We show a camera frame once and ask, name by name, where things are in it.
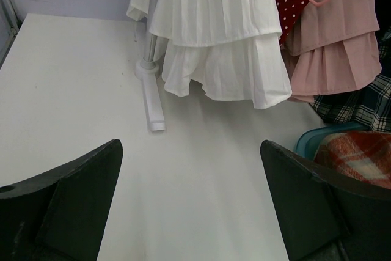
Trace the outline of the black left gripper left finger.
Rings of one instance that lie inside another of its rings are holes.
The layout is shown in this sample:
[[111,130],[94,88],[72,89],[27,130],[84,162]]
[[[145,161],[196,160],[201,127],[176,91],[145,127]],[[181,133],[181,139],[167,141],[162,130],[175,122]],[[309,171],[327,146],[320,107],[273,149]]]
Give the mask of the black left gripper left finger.
[[122,159],[114,139],[1,187],[1,260],[96,260]]

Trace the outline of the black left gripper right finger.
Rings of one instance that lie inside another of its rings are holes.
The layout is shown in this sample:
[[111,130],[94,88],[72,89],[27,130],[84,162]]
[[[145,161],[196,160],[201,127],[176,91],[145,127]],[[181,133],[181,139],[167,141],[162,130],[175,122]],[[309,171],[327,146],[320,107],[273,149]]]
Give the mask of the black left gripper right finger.
[[272,141],[260,156],[289,260],[390,260],[390,190]]

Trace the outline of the red plaid skirt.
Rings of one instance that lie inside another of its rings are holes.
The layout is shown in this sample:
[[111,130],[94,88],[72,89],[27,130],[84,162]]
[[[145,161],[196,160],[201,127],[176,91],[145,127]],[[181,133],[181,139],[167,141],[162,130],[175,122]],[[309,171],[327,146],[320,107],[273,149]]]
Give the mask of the red plaid skirt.
[[390,133],[330,134],[321,141],[314,162],[361,182],[390,189]]

